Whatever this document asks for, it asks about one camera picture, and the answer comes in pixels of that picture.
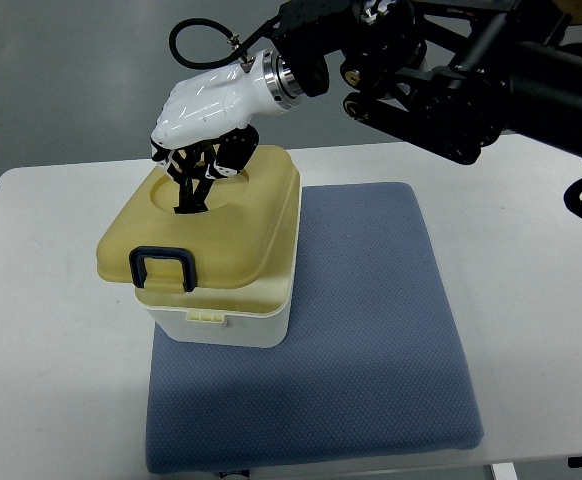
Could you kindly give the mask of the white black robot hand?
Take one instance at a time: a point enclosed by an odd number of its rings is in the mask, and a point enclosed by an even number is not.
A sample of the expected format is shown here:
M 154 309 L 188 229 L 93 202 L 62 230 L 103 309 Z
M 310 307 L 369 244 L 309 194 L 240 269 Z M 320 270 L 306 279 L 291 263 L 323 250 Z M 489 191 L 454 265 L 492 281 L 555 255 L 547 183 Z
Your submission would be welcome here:
M 249 66 L 233 63 L 177 83 L 156 121 L 152 160 L 163 170 L 180 166 L 175 152 L 244 130 L 255 115 L 279 115 L 303 91 L 275 49 L 258 52 Z

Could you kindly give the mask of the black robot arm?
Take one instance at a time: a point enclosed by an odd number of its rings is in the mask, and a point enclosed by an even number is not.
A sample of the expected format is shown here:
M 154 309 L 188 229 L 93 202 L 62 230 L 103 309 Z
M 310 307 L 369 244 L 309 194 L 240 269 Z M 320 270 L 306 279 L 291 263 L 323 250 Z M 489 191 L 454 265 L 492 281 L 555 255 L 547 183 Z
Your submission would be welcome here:
M 227 32 L 249 63 L 262 38 L 280 53 L 287 95 L 326 93 L 338 51 L 356 121 L 461 165 L 511 130 L 582 159 L 582 42 L 557 1 L 288 1 L 250 37 Z M 582 179 L 564 193 L 582 219 Z

